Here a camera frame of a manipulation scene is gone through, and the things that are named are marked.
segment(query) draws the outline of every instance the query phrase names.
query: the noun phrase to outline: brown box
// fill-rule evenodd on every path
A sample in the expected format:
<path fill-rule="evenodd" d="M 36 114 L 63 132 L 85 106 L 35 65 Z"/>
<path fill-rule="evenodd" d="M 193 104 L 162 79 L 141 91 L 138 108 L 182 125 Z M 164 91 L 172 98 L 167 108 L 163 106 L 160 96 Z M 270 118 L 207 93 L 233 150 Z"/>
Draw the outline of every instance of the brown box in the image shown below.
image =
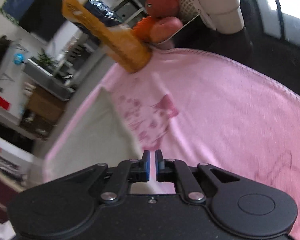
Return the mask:
<path fill-rule="evenodd" d="M 57 122 L 65 109 L 66 103 L 62 102 L 41 87 L 36 87 L 26 106 L 50 122 Z"/>

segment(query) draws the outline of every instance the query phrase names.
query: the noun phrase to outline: plastic bottle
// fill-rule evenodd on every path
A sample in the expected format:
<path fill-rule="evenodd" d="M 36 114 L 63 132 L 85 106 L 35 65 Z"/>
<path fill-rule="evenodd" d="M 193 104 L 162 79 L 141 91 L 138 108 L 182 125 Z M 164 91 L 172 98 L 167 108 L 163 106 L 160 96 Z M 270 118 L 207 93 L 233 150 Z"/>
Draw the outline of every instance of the plastic bottle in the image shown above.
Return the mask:
<path fill-rule="evenodd" d="M 98 37 L 107 54 L 130 73 L 143 68 L 151 58 L 150 49 L 101 0 L 63 0 L 62 15 Z"/>

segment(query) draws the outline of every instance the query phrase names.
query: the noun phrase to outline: white container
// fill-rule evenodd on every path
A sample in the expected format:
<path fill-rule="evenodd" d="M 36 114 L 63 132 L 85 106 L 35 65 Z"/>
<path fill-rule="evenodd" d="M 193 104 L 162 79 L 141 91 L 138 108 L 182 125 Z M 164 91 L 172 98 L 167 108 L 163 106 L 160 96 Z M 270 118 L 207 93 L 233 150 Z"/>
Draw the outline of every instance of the white container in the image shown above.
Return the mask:
<path fill-rule="evenodd" d="M 240 0 L 193 0 L 193 2 L 209 28 L 223 34 L 233 34 L 243 29 Z"/>

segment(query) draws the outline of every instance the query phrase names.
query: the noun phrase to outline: green plant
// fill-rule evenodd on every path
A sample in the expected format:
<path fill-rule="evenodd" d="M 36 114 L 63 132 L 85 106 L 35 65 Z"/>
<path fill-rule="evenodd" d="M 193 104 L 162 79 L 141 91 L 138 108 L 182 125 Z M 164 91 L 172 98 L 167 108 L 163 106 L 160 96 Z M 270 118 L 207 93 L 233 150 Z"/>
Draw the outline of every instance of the green plant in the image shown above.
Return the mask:
<path fill-rule="evenodd" d="M 41 49 L 41 53 L 38 53 L 38 64 L 41 67 L 53 67 L 54 61 L 46 54 L 44 49 Z"/>

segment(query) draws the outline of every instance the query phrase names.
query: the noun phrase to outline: grey floor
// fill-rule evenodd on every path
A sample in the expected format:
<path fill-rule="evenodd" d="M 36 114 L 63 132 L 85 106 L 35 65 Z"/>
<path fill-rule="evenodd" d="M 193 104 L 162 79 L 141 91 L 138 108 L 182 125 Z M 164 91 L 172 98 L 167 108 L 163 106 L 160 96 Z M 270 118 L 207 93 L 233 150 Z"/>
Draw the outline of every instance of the grey floor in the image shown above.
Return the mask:
<path fill-rule="evenodd" d="M 55 143 L 65 126 L 68 124 L 69 120 L 71 120 L 75 111 L 104 77 L 113 63 L 114 61 L 108 56 L 104 56 L 100 61 L 98 61 L 98 63 L 96 63 L 96 66 L 82 81 L 80 87 L 68 102 L 63 116 L 60 118 L 57 126 L 53 129 L 48 140 L 38 140 L 36 142 L 33 154 L 37 157 L 37 159 L 35 160 L 34 165 L 29 172 L 29 187 L 33 187 L 42 183 L 42 161 L 45 155 L 49 152 L 52 145 Z"/>

